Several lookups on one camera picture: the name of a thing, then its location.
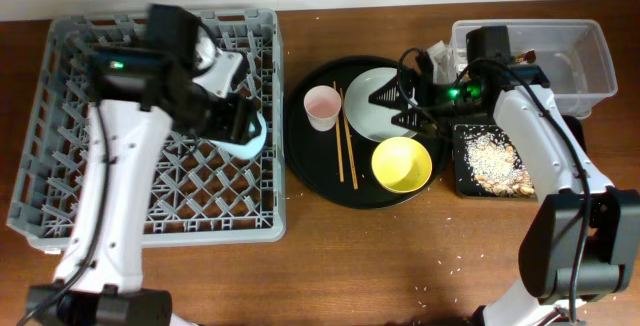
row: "gray dish rack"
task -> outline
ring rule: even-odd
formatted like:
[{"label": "gray dish rack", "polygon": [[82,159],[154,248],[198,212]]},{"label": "gray dish rack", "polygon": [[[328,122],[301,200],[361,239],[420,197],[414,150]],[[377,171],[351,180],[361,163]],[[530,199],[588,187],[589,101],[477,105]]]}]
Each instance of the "gray dish rack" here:
[{"label": "gray dish rack", "polygon": [[[274,11],[192,11],[225,50],[248,55],[251,73],[233,92],[252,98],[267,143],[239,160],[206,140],[172,132],[151,190],[143,247],[267,242],[285,232],[282,36]],[[87,155],[86,56],[95,45],[139,39],[144,13],[74,16],[49,29],[7,225],[47,253],[67,245]],[[193,154],[187,152],[197,148]]]}]

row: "pink cup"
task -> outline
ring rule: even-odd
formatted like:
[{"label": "pink cup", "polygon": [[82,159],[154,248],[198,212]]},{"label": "pink cup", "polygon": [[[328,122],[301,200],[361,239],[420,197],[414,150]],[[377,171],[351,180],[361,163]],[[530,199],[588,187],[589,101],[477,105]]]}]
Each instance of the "pink cup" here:
[{"label": "pink cup", "polygon": [[342,99],[329,86],[316,86],[304,96],[304,110],[311,126],[318,131],[330,130],[338,119]]}]

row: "yellow bowl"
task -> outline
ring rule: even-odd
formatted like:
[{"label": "yellow bowl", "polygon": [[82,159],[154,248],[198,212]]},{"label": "yellow bowl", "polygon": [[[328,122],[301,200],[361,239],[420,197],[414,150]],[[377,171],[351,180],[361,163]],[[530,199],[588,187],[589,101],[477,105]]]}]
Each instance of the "yellow bowl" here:
[{"label": "yellow bowl", "polygon": [[407,193],[427,183],[433,165],[429,152],[418,141],[393,137],[376,147],[371,167],[382,187],[395,193]]}]

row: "brown wooden surface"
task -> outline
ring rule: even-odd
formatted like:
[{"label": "brown wooden surface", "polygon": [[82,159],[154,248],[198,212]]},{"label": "brown wooden surface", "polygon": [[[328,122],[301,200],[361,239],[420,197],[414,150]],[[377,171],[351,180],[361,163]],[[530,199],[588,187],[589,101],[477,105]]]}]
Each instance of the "brown wooden surface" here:
[{"label": "brown wooden surface", "polygon": [[[640,188],[640,0],[278,15],[287,92],[316,67],[342,56],[395,59],[411,46],[448,42],[452,24],[460,19],[595,19],[607,38],[619,91],[584,122],[587,148],[619,188]],[[0,23],[2,325],[19,319],[28,286],[50,282],[60,259],[30,248],[23,236],[5,226],[47,28],[44,21]],[[290,171],[286,187],[290,200],[282,240],[145,250],[144,286],[170,291],[176,312],[207,325],[424,324],[434,317],[467,316],[478,305],[496,300],[519,277],[518,247],[537,209],[535,203],[462,200],[453,192],[451,166],[430,191],[379,211],[330,204]],[[606,297],[580,309],[579,315],[590,325],[637,325],[637,270],[631,287],[616,300]]]}]

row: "black round plate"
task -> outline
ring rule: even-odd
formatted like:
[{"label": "black round plate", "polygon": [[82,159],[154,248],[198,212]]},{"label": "black round plate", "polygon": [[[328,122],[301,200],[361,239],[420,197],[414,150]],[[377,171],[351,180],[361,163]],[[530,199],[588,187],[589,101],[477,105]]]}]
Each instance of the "black round plate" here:
[{"label": "black round plate", "polygon": [[371,156],[379,143],[364,138],[353,128],[350,128],[358,176],[358,190],[354,190],[344,120],[342,112],[340,112],[338,122],[340,122],[344,169],[344,182],[340,182],[335,128],[326,132],[318,132],[311,127],[303,106],[304,95],[318,85],[332,86],[333,81],[336,82],[338,88],[342,88],[343,94],[346,94],[347,88],[358,75],[378,67],[395,68],[397,63],[372,56],[353,56],[330,62],[309,74],[285,103],[284,151],[285,159],[291,170],[307,187],[325,199],[357,209],[387,207],[410,199],[427,187],[442,172],[446,164],[446,155],[451,154],[449,142],[415,136],[414,139],[422,143],[431,155],[433,161],[431,178],[418,191],[395,194],[380,186],[373,176]]}]

